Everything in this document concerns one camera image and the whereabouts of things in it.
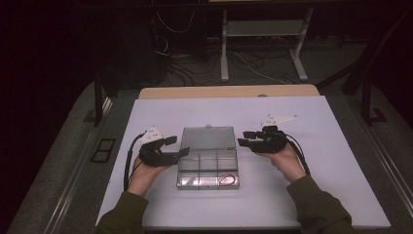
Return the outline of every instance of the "clear plastic box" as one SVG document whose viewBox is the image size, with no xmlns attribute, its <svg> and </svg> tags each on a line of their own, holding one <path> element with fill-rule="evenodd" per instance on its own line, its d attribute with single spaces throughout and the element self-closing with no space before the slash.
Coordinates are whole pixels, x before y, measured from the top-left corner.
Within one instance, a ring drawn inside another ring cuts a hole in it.
<svg viewBox="0 0 413 234">
<path fill-rule="evenodd" d="M 239 189 L 237 150 L 232 127 L 185 128 L 181 148 L 190 153 L 179 160 L 179 190 Z"/>
</svg>

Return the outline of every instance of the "green sleeve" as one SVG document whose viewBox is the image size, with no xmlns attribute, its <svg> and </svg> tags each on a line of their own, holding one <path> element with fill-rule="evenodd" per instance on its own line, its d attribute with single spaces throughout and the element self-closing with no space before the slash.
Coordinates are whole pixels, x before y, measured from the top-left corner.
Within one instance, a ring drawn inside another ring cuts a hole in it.
<svg viewBox="0 0 413 234">
<path fill-rule="evenodd" d="M 303 233 L 356 233 L 352 217 L 340 201 L 321 191 L 310 176 L 294 181 L 287 191 L 295 203 Z"/>
<path fill-rule="evenodd" d="M 142 218 L 147 206 L 143 197 L 123 192 L 116 207 L 100 219 L 95 234 L 143 233 Z"/>
</svg>

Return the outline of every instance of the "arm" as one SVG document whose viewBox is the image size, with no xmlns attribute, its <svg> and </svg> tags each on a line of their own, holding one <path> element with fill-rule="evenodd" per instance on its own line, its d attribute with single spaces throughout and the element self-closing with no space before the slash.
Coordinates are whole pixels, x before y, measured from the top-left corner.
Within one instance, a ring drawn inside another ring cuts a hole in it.
<svg viewBox="0 0 413 234">
<path fill-rule="evenodd" d="M 116 207 L 103 215 L 95 229 L 96 234 L 143 233 L 142 218 L 148 205 L 144 199 L 146 192 L 158 174 L 168 167 L 149 167 L 134 160 L 128 191 L 123 192 Z"/>
<path fill-rule="evenodd" d="M 291 145 L 288 144 L 275 154 L 257 154 L 269 158 L 291 183 L 287 191 L 295 203 L 297 220 L 301 223 L 303 233 L 356 233 L 349 213 L 339 200 L 321 191 L 313 179 L 305 174 Z"/>
</svg>

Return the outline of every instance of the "person's left hand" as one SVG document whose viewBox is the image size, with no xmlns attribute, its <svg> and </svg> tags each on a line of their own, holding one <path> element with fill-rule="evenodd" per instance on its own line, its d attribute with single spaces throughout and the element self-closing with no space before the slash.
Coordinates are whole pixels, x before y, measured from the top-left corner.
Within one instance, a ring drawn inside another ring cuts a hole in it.
<svg viewBox="0 0 413 234">
<path fill-rule="evenodd" d="M 169 167 L 170 166 L 147 166 L 139 159 L 139 156 L 137 156 L 133 162 L 133 168 L 136 168 L 136 170 L 134 170 L 133 174 L 131 175 L 130 185 L 127 191 L 135 195 L 144 197 L 148 189 L 151 187 L 153 181 L 155 181 L 155 178 Z"/>
</svg>

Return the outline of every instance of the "hand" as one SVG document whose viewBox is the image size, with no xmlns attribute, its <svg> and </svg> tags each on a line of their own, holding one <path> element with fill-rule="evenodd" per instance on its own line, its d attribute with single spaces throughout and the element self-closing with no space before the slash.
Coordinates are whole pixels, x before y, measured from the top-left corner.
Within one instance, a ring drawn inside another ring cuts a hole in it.
<svg viewBox="0 0 413 234">
<path fill-rule="evenodd" d="M 158 174 L 168 169 L 169 167 L 170 166 L 150 167 L 143 164 L 139 157 L 136 157 L 133 162 L 133 168 L 136 168 L 136 170 L 134 170 L 133 174 L 131 175 L 128 192 L 144 197 Z"/>
<path fill-rule="evenodd" d="M 298 161 L 297 155 L 291 145 L 288 143 L 285 148 L 274 154 L 270 153 L 256 153 L 259 156 L 267 157 L 271 160 L 271 163 L 276 166 L 282 173 L 286 180 L 293 182 L 301 177 L 304 177 L 306 173 L 301 167 Z"/>
</svg>

